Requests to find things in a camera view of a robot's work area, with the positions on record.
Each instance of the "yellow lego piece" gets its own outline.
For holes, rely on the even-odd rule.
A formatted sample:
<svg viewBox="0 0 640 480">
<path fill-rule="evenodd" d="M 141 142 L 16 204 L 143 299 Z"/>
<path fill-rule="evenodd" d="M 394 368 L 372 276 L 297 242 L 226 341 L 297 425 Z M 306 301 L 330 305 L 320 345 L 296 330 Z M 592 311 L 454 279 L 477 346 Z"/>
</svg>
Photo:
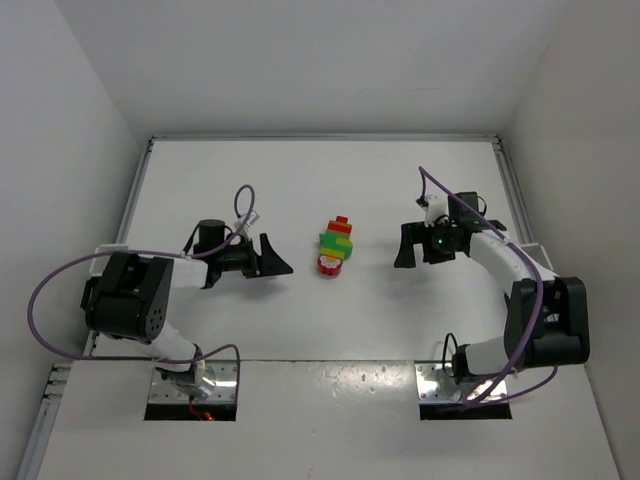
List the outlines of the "yellow lego piece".
<svg viewBox="0 0 640 480">
<path fill-rule="evenodd" d="M 336 257 L 340 260 L 344 260 L 345 253 L 339 250 L 334 250 L 333 248 L 322 247 L 320 249 L 320 255 L 327 255 L 329 257 Z"/>
</svg>

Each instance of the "green lego piece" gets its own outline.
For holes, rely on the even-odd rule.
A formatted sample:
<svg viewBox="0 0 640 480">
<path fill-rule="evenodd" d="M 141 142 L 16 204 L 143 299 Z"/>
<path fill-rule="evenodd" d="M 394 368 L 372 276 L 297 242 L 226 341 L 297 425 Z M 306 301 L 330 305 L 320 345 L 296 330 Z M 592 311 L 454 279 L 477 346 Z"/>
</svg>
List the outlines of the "green lego piece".
<svg viewBox="0 0 640 480">
<path fill-rule="evenodd" d="M 321 233 L 320 234 L 320 246 L 344 252 L 345 257 L 348 258 L 353 251 L 353 243 L 345 235 L 337 234 L 334 232 Z"/>
</svg>

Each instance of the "red round object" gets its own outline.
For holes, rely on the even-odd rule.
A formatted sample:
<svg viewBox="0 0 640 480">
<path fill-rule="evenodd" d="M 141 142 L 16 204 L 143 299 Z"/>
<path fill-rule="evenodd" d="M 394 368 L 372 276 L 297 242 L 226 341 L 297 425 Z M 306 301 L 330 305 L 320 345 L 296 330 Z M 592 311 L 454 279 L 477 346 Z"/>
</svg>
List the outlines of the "red round object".
<svg viewBox="0 0 640 480">
<path fill-rule="evenodd" d="M 342 270 L 342 260 L 327 255 L 320 255 L 318 257 L 318 270 L 323 275 L 335 277 Z"/>
</svg>

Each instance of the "gray metal edge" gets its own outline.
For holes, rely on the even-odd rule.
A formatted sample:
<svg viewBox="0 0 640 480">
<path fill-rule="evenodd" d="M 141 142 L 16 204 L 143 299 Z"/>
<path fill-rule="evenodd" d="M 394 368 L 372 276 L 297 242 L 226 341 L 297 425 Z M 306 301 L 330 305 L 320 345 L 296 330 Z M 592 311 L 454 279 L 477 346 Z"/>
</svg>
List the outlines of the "gray metal edge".
<svg viewBox="0 0 640 480">
<path fill-rule="evenodd" d="M 517 178 L 513 166 L 506 153 L 504 152 L 502 141 L 496 135 L 470 135 L 470 134 L 252 134 L 252 135 L 158 135 L 151 137 L 142 152 L 138 169 L 133 180 L 131 193 L 127 200 L 127 205 L 120 223 L 116 242 L 123 243 L 129 233 L 129 226 L 135 211 L 135 206 L 140 194 L 140 188 L 144 180 L 144 175 L 149 163 L 149 156 L 153 151 L 153 145 L 157 141 L 181 141 L 181 140 L 345 140 L 345 141 L 458 141 L 458 142 L 490 142 L 493 144 L 493 150 L 498 162 L 498 169 L 502 182 L 505 185 L 507 201 L 516 226 L 516 233 L 520 242 L 531 243 L 533 236 L 531 235 L 530 225 L 526 210 L 524 208 L 524 200 L 520 192 Z M 93 350 L 96 337 L 90 335 L 87 339 L 85 354 L 89 354 Z M 51 401 L 43 400 L 36 418 L 36 422 L 31 433 L 31 438 L 18 474 L 19 480 L 31 480 L 37 477 L 40 464 L 44 458 L 46 445 L 53 430 L 55 415 L 57 414 L 60 400 L 55 402 L 52 407 Z"/>
<path fill-rule="evenodd" d="M 268 141 L 268 140 L 292 140 L 292 141 L 313 141 L 313 140 L 334 140 L 334 141 L 361 141 L 361 142 L 492 142 L 496 139 L 495 134 L 485 133 L 202 133 L 202 134 L 160 134 L 155 135 L 155 141 L 193 141 L 193 140 L 232 140 L 232 141 Z"/>
<path fill-rule="evenodd" d="M 497 136 L 493 142 L 493 152 L 498 162 L 498 170 L 502 177 L 502 183 L 504 184 L 507 202 L 509 203 L 511 216 L 513 217 L 513 222 L 516 227 L 518 240 L 520 243 L 533 243 L 535 242 L 535 237 L 515 169 L 513 168 L 511 159 L 504 150 L 502 140 Z"/>
<path fill-rule="evenodd" d="M 62 393 L 49 393 L 51 390 L 63 392 L 71 370 L 72 362 L 56 362 L 51 367 L 49 378 L 40 403 L 40 410 L 31 429 L 29 441 L 22 455 L 22 461 L 16 480 L 35 480 L 49 444 L 53 425 L 62 401 Z"/>
<path fill-rule="evenodd" d="M 149 139 L 149 141 L 145 145 L 145 148 L 142 151 L 142 155 L 140 156 L 138 169 L 136 170 L 136 175 L 133 178 L 131 192 L 129 193 L 129 198 L 127 199 L 127 205 L 124 209 L 124 213 L 122 214 L 122 222 L 120 222 L 120 228 L 118 229 L 116 243 L 124 243 L 124 240 L 127 238 L 127 234 L 129 233 L 131 219 L 133 218 L 133 212 L 136 209 L 136 204 L 138 203 L 138 196 L 140 195 L 140 189 L 142 188 L 144 175 L 147 172 L 147 165 L 149 164 L 149 157 L 151 155 L 151 152 L 153 151 L 154 142 L 155 138 L 151 137 L 151 139 Z"/>
</svg>

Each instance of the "white wall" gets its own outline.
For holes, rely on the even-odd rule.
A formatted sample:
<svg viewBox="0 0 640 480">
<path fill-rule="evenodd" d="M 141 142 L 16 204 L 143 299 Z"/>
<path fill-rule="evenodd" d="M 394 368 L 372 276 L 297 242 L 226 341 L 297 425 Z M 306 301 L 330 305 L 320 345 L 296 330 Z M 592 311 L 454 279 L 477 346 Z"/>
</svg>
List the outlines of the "white wall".
<svg viewBox="0 0 640 480">
<path fill-rule="evenodd" d="M 490 132 L 568 0 L 56 0 L 141 138 Z"/>
<path fill-rule="evenodd" d="M 640 3 L 577 0 L 507 132 L 535 232 L 588 288 L 589 371 L 625 478 L 640 478 Z"/>
<path fill-rule="evenodd" d="M 55 266 L 115 238 L 141 146 L 51 0 L 0 2 L 0 479 L 14 478 L 54 360 L 26 326 Z M 37 315 L 79 351 L 84 271 L 51 284 Z"/>
</svg>

